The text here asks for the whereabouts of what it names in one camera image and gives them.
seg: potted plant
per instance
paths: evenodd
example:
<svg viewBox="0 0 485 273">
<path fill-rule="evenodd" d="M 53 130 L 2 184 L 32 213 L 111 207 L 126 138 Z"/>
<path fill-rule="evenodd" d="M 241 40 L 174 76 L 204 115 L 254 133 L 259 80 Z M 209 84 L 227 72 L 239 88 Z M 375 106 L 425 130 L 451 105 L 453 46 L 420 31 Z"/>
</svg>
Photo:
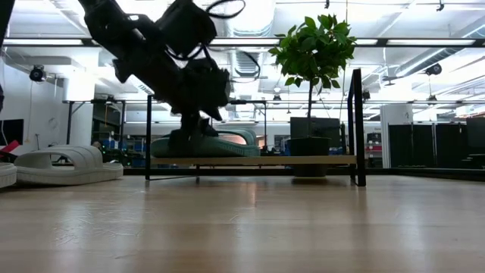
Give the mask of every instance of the potted plant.
<svg viewBox="0 0 485 273">
<path fill-rule="evenodd" d="M 300 87 L 303 81 L 309 82 L 308 89 L 308 136 L 289 141 L 291 155 L 328 155 L 329 139 L 312 137 L 311 104 L 313 89 L 318 84 L 320 89 L 340 88 L 339 69 L 345 69 L 347 60 L 353 59 L 356 38 L 349 36 L 349 25 L 338 22 L 336 16 L 318 16 L 319 26 L 310 17 L 298 28 L 293 26 L 287 34 L 277 34 L 282 38 L 280 44 L 269 50 L 276 56 L 276 64 L 281 65 L 283 76 L 289 75 L 286 86 L 295 84 Z M 311 176 L 324 175 L 325 168 L 305 168 L 297 173 Z"/>
</svg>

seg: robotic arm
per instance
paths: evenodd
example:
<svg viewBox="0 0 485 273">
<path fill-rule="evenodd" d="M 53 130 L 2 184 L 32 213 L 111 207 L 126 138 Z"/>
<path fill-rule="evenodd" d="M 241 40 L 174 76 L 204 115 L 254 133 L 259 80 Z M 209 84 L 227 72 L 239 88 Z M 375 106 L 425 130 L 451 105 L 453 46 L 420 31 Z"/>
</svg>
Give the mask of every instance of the robotic arm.
<svg viewBox="0 0 485 273">
<path fill-rule="evenodd" d="M 192 0 L 176 0 L 153 22 L 144 14 L 125 14 L 116 0 L 79 0 L 92 38 L 116 57 L 117 79 L 124 83 L 135 75 L 155 92 L 157 100 L 171 105 L 174 114 L 182 115 L 183 133 L 178 138 L 187 141 L 194 130 L 207 131 L 201 128 L 208 123 L 201 122 L 199 111 L 220 121 L 218 108 L 229 102 L 230 74 L 217 67 L 207 46 L 217 35 L 210 17 L 232 18 L 246 6 L 239 0 L 244 7 L 236 14 L 211 13 L 215 6 L 230 1 L 238 0 L 219 0 L 203 11 Z M 1 46 L 14 0 L 0 2 Z M 205 58 L 194 59 L 201 52 Z M 181 68 L 173 58 L 188 63 Z"/>
</svg>

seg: tree trunk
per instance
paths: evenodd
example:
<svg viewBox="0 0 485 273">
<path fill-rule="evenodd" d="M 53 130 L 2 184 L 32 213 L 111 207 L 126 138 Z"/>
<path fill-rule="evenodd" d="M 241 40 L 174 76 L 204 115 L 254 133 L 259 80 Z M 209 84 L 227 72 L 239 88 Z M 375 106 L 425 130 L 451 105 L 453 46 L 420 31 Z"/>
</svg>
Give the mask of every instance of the tree trunk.
<svg viewBox="0 0 485 273">
<path fill-rule="evenodd" d="M 307 112 L 307 118 L 308 118 L 308 137 L 311 137 L 311 95 L 313 93 L 313 85 L 311 85 L 310 81 L 310 90 L 308 91 L 308 112 Z"/>
</svg>

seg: white pillar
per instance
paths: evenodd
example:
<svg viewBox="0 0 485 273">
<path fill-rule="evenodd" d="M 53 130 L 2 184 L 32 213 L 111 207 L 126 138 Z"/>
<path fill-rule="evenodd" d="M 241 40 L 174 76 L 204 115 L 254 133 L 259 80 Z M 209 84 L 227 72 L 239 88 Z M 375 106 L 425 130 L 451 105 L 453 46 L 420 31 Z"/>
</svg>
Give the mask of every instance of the white pillar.
<svg viewBox="0 0 485 273">
<path fill-rule="evenodd" d="M 410 104 L 390 104 L 380 107 L 382 162 L 384 168 L 391 168 L 389 125 L 410 124 L 412 121 L 413 112 Z"/>
<path fill-rule="evenodd" d="M 94 99 L 95 78 L 86 72 L 73 72 L 64 79 L 64 100 L 86 101 Z M 73 105 L 73 111 L 80 104 Z M 92 104 L 82 105 L 72 114 L 71 145 L 90 145 L 92 133 Z"/>
</svg>

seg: ceiling duct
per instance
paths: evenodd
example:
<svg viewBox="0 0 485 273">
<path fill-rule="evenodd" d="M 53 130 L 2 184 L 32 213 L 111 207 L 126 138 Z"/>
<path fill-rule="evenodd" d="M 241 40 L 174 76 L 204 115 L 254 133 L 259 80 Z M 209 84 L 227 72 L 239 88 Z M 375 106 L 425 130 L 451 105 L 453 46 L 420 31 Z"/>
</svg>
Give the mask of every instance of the ceiling duct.
<svg viewBox="0 0 485 273">
<path fill-rule="evenodd" d="M 229 2 L 226 5 L 226 14 L 232 14 L 240 9 L 240 3 Z M 271 34 L 275 11 L 275 0 L 246 0 L 246 8 L 237 17 L 228 20 L 226 24 L 227 35 L 230 37 L 268 37 Z M 250 53 L 250 55 L 263 65 L 264 53 Z M 233 73 L 241 77 L 254 77 L 258 73 L 257 65 L 244 53 L 232 52 L 231 64 Z"/>
<path fill-rule="evenodd" d="M 483 18 L 459 31 L 455 36 L 463 39 L 484 39 L 485 23 L 483 22 Z M 444 48 L 427 50 L 418 57 L 399 66 L 395 71 L 395 75 L 396 77 L 411 76 L 412 74 L 423 71 L 431 65 L 436 64 L 463 49 L 464 48 Z"/>
</svg>

